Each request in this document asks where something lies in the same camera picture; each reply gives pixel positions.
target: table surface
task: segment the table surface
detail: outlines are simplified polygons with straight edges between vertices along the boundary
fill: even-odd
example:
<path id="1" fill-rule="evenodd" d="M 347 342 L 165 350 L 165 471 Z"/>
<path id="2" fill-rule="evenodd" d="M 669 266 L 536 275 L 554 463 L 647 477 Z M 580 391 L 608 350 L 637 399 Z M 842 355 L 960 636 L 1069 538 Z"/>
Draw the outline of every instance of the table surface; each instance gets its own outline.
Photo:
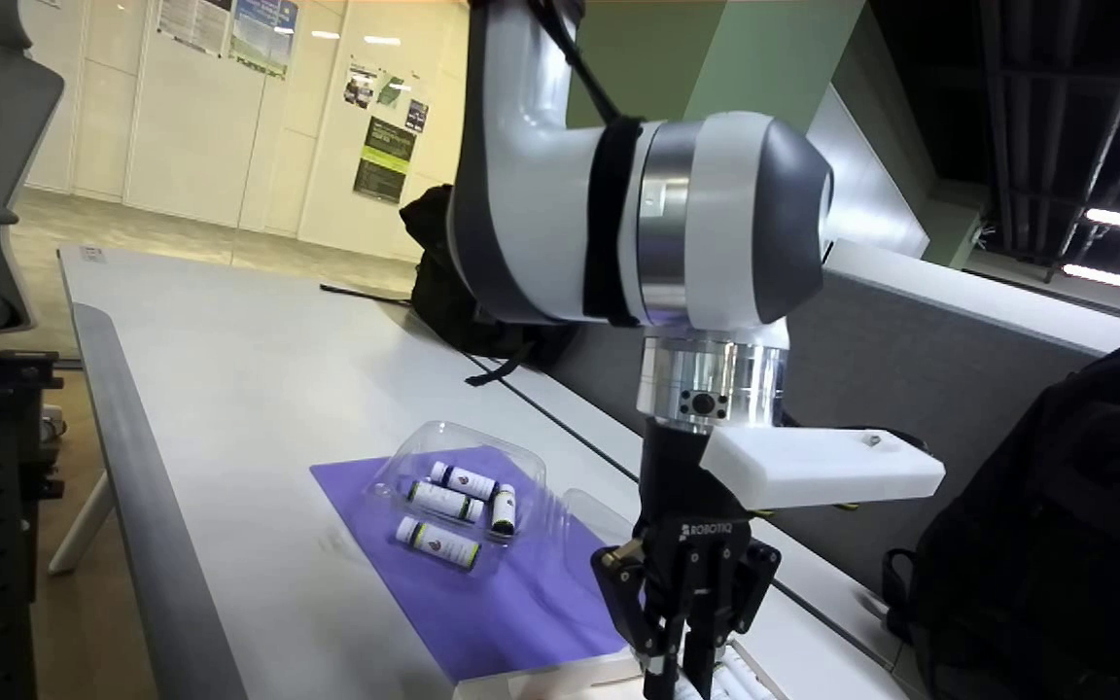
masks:
<path id="1" fill-rule="evenodd" d="M 314 463 L 395 455 L 422 423 L 450 421 L 545 455 L 554 493 L 637 515 L 636 432 L 536 375 L 468 389 L 480 367 L 404 306 L 113 249 L 63 249 L 63 272 L 165 696 L 450 691 Z M 767 538 L 786 550 L 795 594 L 767 600 L 743 651 L 802 700 L 903 696 L 872 661 L 877 631 L 838 635 L 809 613 L 831 603 L 866 627 L 857 583 Z"/>

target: purple mat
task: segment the purple mat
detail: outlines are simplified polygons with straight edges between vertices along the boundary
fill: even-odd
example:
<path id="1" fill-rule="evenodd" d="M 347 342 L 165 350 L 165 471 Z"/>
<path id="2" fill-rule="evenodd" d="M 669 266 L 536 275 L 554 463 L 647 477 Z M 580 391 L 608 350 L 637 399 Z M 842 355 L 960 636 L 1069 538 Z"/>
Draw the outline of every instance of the purple mat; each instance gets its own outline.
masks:
<path id="1" fill-rule="evenodd" d="M 586 565 L 599 550 L 586 525 L 568 517 L 548 491 L 496 447 L 437 450 L 423 460 L 449 460 L 513 482 L 523 517 L 559 517 L 557 529 L 523 521 L 513 550 L 498 565 L 487 561 L 496 569 L 480 565 L 484 570 L 468 577 L 395 539 L 400 515 L 370 493 L 387 460 L 314 467 L 341 525 L 450 681 L 557 670 L 624 651 Z"/>

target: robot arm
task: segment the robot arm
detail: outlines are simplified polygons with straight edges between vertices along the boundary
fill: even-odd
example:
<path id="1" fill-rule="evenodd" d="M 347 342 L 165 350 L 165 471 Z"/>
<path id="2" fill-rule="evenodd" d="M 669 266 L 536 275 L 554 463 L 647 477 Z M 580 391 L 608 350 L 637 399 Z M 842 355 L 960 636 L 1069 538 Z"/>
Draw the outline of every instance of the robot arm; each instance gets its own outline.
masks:
<path id="1" fill-rule="evenodd" d="M 642 515 L 593 565 L 647 696 L 681 674 L 711 696 L 780 569 L 750 517 L 925 496 L 940 463 L 887 432 L 774 428 L 786 310 L 821 285 L 825 156 L 758 113 L 566 127 L 573 69 L 542 3 L 472 0 L 449 245 L 496 319 L 647 329 Z"/>

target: floor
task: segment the floor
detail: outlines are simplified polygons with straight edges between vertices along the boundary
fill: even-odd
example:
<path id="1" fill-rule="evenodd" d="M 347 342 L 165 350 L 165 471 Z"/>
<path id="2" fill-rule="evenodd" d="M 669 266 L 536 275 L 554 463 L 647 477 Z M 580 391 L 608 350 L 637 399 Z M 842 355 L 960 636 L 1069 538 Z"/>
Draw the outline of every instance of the floor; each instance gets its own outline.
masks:
<path id="1" fill-rule="evenodd" d="M 58 473 L 68 496 L 42 502 L 41 565 L 51 561 L 68 525 L 81 508 L 81 496 L 100 473 L 100 443 L 89 411 L 85 377 L 80 375 L 80 342 L 63 298 L 63 275 L 54 249 L 63 245 L 113 245 L 165 257 L 192 257 L 239 267 L 262 267 L 280 275 L 334 279 L 363 292 L 409 294 L 411 266 L 370 261 L 353 251 L 332 251 L 262 233 L 239 233 L 129 205 L 23 196 L 20 228 L 7 237 L 7 251 L 37 325 L 3 336 L 0 350 L 58 350 L 69 367 L 63 389 L 46 395 L 68 417 L 68 441 L 58 450 Z M 134 577 L 116 521 L 108 521 L 74 577 L 42 577 L 37 600 L 37 666 L 42 700 L 155 700 L 147 651 L 137 618 Z"/>

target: black bag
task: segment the black bag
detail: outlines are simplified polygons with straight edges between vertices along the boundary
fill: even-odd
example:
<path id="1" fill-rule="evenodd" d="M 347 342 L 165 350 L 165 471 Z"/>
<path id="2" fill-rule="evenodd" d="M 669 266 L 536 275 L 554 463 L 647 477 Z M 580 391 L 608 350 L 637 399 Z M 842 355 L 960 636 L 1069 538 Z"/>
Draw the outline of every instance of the black bag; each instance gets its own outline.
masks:
<path id="1" fill-rule="evenodd" d="M 885 594 L 939 700 L 1120 700 L 1120 350 L 1048 389 L 920 552 L 887 552 Z"/>
<path id="2" fill-rule="evenodd" d="M 573 325 L 519 325 L 480 314 L 480 298 L 458 279 L 449 251 L 449 198 L 450 188 L 432 188 L 400 210 L 409 237 L 423 249 L 411 279 L 409 306 L 454 350 L 507 356 L 502 369 L 472 377 L 487 385 L 519 367 L 548 369 L 559 362 Z"/>

